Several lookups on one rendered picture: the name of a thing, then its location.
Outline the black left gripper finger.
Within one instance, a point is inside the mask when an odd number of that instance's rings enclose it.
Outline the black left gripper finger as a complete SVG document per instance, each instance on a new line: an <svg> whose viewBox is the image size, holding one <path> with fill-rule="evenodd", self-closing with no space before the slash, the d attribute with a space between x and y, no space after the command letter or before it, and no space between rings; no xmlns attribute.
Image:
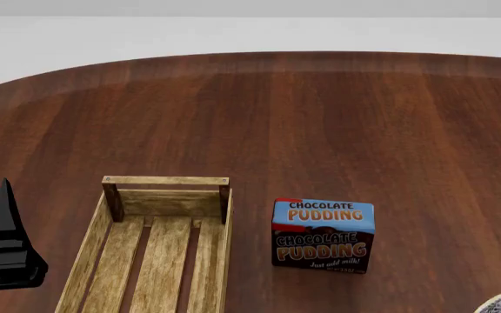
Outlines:
<svg viewBox="0 0 501 313"><path fill-rule="evenodd" d="M0 187L0 265L25 263L30 246L11 184L4 178Z"/></svg>

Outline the wooden slatted crate tray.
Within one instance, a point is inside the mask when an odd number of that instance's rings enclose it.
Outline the wooden slatted crate tray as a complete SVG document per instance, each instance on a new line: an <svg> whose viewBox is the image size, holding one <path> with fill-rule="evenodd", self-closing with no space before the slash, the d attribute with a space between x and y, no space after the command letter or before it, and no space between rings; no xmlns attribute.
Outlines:
<svg viewBox="0 0 501 313"><path fill-rule="evenodd" d="M130 313L224 313L233 190L226 177L105 176L55 313L119 313L143 253Z"/></svg>

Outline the chocolate pudding box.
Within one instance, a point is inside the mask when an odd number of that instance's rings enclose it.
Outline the chocolate pudding box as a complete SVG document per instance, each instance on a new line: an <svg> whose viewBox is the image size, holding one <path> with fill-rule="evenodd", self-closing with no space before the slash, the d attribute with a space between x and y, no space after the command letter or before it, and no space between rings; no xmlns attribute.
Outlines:
<svg viewBox="0 0 501 313"><path fill-rule="evenodd" d="M375 234L370 203L279 197L271 219L271 262L364 274Z"/></svg>

